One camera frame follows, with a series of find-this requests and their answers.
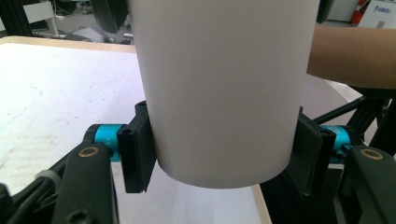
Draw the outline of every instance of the person's forearm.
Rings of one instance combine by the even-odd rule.
[[[396,30],[317,25],[307,73],[352,86],[396,89]]]

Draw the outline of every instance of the paper cup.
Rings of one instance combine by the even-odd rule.
[[[239,188],[290,159],[317,0],[130,0],[158,161]]]

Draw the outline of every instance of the human arm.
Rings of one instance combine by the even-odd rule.
[[[317,25],[307,73],[351,86],[396,89],[396,30]]]

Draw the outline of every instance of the red fire extinguisher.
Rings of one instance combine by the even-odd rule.
[[[367,8],[366,4],[368,3],[367,0],[359,0],[358,5],[355,8],[355,11],[352,14],[352,17],[350,18],[349,22],[351,24],[359,24],[359,22],[361,21],[361,18],[363,17],[364,11]]]

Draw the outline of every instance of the white tabletop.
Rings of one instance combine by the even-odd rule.
[[[135,54],[0,45],[0,181],[16,193],[78,145],[94,123],[129,123],[145,100]],[[201,189],[157,165],[148,192],[124,193],[121,223],[270,223],[260,188]]]

